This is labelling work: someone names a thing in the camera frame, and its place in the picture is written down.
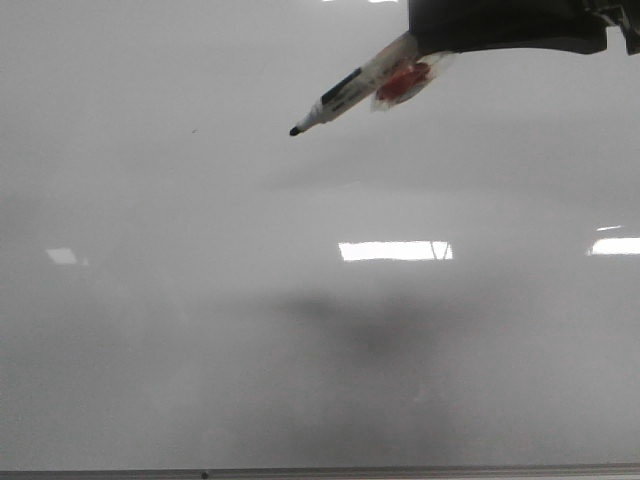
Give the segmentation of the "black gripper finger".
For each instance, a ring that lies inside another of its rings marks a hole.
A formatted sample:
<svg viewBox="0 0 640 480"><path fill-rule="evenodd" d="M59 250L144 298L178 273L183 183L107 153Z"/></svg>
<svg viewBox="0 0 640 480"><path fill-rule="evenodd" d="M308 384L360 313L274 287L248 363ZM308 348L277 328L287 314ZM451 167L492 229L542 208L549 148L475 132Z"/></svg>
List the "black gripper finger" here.
<svg viewBox="0 0 640 480"><path fill-rule="evenodd" d="M410 1L408 18L424 53L533 48L590 55L608 46L605 22L581 1Z"/></svg>

